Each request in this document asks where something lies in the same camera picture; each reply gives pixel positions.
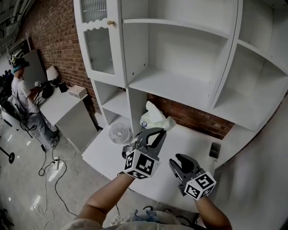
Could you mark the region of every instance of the red brick wall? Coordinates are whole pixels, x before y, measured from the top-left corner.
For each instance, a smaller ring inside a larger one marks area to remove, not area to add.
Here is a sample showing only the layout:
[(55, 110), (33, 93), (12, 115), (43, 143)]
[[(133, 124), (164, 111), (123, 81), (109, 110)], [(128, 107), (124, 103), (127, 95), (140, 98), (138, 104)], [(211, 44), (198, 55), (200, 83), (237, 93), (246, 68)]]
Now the red brick wall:
[[(85, 102), (86, 106), (90, 106), (88, 110), (94, 107), (100, 113), (81, 55), (73, 0), (36, 1), (25, 18), (18, 38), (22, 38), (26, 32), (31, 36), (34, 48), (40, 50), (45, 67), (57, 66), (61, 79), (68, 85), (86, 87), (90, 95), (90, 101)], [(149, 94), (148, 99), (178, 124), (219, 139), (233, 126), (224, 119), (162, 97)]]
[(152, 94), (148, 94), (148, 101), (152, 102), (166, 117), (172, 117), (177, 124), (221, 140), (234, 125), (220, 117)]

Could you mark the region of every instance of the white floor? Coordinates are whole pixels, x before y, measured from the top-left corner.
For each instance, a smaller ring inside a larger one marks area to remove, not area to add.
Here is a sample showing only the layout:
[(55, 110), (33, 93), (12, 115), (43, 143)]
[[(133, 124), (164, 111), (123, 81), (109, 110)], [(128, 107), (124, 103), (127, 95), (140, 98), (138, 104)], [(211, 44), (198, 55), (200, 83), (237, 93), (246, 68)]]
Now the white floor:
[[(14, 223), (15, 230), (40, 230), (44, 224), (53, 217), (52, 212), (47, 209), (46, 215), (40, 217), (38, 205), (45, 209), (45, 176), (40, 177), (40, 170), (45, 154), (36, 138), (30, 138), (23, 131), (16, 131), (0, 120), (0, 125), (4, 124), (4, 130), (0, 139), (0, 146), (8, 153), (15, 153), (15, 161), (10, 164), (8, 157), (0, 151), (0, 209), (7, 209), (10, 219)], [(65, 159), (73, 156), (72, 149), (66, 145), (66, 139), (60, 138), (60, 142), (53, 152), (54, 156), (61, 155)], [(47, 152), (47, 166), (52, 160), (51, 150)], [(99, 188), (109, 182), (97, 171), (91, 168), (81, 157), (81, 153), (76, 153), (72, 160), (65, 161), (67, 171), (57, 184), (57, 191), (67, 204), (69, 211), (78, 214), (86, 200)], [(55, 214), (55, 218), (48, 222), (46, 230), (61, 229), (74, 216), (66, 211), (62, 201), (55, 192), (54, 185), (57, 179), (63, 174), (65, 165), (60, 164), (60, 170), (54, 171), (50, 168), (47, 173), (47, 205)], [(135, 209), (151, 205), (157, 210), (168, 208), (164, 204), (159, 204), (149, 198), (128, 190), (118, 203), (120, 215), (125, 216)], [(107, 216), (104, 226), (110, 226), (110, 221), (117, 214), (114, 208)], [(184, 214), (190, 220), (191, 213)]]

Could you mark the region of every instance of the white countertop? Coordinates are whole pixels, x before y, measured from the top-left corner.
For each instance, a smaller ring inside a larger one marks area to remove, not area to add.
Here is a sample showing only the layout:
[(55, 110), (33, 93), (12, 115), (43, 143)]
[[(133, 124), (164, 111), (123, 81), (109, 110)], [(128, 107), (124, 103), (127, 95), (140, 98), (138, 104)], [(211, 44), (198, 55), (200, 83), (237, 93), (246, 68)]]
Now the white countertop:
[(55, 88), (52, 96), (41, 103), (39, 108), (45, 118), (54, 126), (86, 96), (87, 94), (79, 99), (70, 95), (68, 91), (62, 93), (59, 88)]
[[(118, 117), (115, 123), (125, 123), (128, 120)], [(110, 126), (105, 127), (83, 153), (83, 159), (95, 170), (112, 180), (124, 169), (125, 160), (122, 158), (123, 145), (114, 144), (108, 137)], [(209, 157), (212, 142), (221, 140), (198, 133), (191, 129), (176, 125), (167, 132), (167, 137), (159, 154), (160, 166), (152, 178), (135, 180), (130, 188), (144, 196), (163, 202), (174, 207), (196, 212), (194, 200), (183, 197), (178, 189), (179, 180), (173, 175), (169, 159), (177, 160), (177, 153), (195, 158), (200, 166), (214, 174), (215, 159)]]

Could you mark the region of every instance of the ribbed glass panel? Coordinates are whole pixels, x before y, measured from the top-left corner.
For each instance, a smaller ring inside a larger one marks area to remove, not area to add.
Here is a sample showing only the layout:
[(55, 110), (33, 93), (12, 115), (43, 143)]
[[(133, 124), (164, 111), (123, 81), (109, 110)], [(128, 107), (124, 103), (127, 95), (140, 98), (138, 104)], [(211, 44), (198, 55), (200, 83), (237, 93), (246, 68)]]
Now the ribbed glass panel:
[(82, 0), (83, 22), (95, 22), (107, 18), (106, 0)]
[(92, 69), (114, 75), (109, 30), (107, 28), (88, 30), (85, 35)]

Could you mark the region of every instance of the jeans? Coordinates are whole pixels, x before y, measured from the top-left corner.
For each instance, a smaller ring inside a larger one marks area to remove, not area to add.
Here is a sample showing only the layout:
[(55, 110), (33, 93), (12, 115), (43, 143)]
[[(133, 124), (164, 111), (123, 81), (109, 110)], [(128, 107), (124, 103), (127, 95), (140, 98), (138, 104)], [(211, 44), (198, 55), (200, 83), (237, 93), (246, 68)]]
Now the jeans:
[(37, 125), (37, 129), (40, 135), (49, 143), (52, 144), (54, 141), (53, 132), (49, 129), (48, 125), (44, 121), (41, 113), (32, 115), (28, 119), (28, 125), (31, 128), (33, 125)]

